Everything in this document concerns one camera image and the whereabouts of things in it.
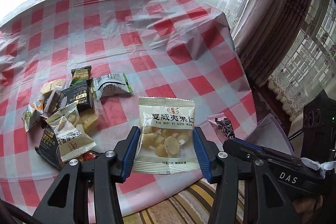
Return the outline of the pink snack bar packet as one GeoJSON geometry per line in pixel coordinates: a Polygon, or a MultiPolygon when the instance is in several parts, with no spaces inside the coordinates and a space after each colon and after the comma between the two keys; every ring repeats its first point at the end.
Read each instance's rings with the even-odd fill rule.
{"type": "Polygon", "coordinates": [[[224,143],[227,139],[235,139],[235,133],[231,121],[224,113],[207,117],[218,139],[224,143]]]}

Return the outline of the cream macadamia snack packet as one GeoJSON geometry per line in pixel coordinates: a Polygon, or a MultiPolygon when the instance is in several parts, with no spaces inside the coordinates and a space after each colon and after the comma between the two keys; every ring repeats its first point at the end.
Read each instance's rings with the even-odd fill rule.
{"type": "Polygon", "coordinates": [[[133,171],[177,174],[199,169],[194,149],[195,103],[167,97],[139,97],[141,135],[133,171]]]}

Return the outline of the black speaker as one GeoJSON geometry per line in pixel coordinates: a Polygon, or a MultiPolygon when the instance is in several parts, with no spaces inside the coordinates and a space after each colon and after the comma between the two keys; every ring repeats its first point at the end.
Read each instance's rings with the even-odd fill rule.
{"type": "Polygon", "coordinates": [[[335,156],[335,100],[322,90],[303,108],[301,157],[320,163],[335,156]]]}

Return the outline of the dark chocolate snack packet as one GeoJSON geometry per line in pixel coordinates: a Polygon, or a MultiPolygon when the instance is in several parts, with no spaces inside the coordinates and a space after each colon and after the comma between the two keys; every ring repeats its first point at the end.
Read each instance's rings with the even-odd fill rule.
{"type": "Polygon", "coordinates": [[[67,160],[62,162],[59,151],[59,143],[50,126],[47,126],[44,129],[39,146],[35,147],[35,151],[58,170],[62,170],[69,161],[67,160]]]}

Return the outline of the white purple cardboard box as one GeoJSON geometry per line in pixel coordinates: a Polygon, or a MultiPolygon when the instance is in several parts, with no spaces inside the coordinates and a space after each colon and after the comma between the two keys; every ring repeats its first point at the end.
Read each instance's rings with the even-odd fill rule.
{"type": "Polygon", "coordinates": [[[247,142],[268,147],[288,155],[294,155],[287,136],[272,114],[268,114],[257,123],[256,129],[247,138],[247,142]]]}

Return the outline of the striped velvet sofa cushion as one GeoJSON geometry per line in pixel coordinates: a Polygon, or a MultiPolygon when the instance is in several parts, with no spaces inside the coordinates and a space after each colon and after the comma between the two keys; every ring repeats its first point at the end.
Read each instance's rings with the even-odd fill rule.
{"type": "Polygon", "coordinates": [[[203,178],[160,203],[123,217],[123,222],[207,223],[216,188],[203,178]]]}

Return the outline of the orange white snack packet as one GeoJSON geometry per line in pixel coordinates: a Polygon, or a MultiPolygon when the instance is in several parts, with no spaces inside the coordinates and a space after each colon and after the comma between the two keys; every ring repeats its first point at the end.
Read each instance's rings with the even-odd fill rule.
{"type": "Polygon", "coordinates": [[[27,105],[22,115],[22,121],[24,124],[25,132],[29,132],[34,125],[41,121],[41,115],[43,114],[43,101],[37,100],[27,105]]]}

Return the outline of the black gold snack packet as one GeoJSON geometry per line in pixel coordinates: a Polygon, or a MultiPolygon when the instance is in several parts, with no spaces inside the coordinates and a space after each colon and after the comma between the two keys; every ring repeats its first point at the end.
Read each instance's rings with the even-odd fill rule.
{"type": "Polygon", "coordinates": [[[75,103],[79,112],[88,109],[93,110],[95,106],[91,88],[92,81],[92,79],[88,79],[61,91],[58,106],[63,108],[71,103],[75,103]]]}

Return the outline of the green white snack packet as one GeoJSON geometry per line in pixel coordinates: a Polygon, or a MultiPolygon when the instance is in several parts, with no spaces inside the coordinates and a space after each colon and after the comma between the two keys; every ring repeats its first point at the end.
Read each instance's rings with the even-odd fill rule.
{"type": "Polygon", "coordinates": [[[94,78],[92,88],[98,99],[133,92],[125,73],[110,73],[94,78]]]}

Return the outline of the small green snack packet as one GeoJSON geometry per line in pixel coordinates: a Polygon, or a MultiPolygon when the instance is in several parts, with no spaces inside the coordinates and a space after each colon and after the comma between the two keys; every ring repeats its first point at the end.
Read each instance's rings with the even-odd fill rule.
{"type": "Polygon", "coordinates": [[[92,67],[90,65],[81,67],[81,68],[72,69],[71,70],[72,81],[70,83],[70,86],[74,86],[78,83],[81,83],[83,81],[90,79],[91,70],[92,70],[92,67]]]}

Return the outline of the pink drape curtain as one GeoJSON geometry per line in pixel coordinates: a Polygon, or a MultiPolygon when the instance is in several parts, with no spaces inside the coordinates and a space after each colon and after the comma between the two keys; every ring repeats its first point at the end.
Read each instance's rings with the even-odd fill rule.
{"type": "Polygon", "coordinates": [[[311,0],[249,0],[234,43],[243,69],[263,86],[279,66],[302,27],[311,0]]]}

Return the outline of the red white checkered tablecloth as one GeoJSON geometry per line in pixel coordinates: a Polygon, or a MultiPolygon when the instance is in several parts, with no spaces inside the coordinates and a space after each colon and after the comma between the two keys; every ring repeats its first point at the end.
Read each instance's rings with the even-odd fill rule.
{"type": "Polygon", "coordinates": [[[41,87],[91,75],[125,73],[128,96],[102,102],[93,139],[104,152],[138,125],[139,97],[195,102],[195,123],[220,144],[208,117],[223,113],[239,138],[256,128],[252,92],[223,12],[198,0],[47,0],[1,26],[1,199],[33,213],[58,170],[35,152],[40,126],[22,115],[41,87]]]}

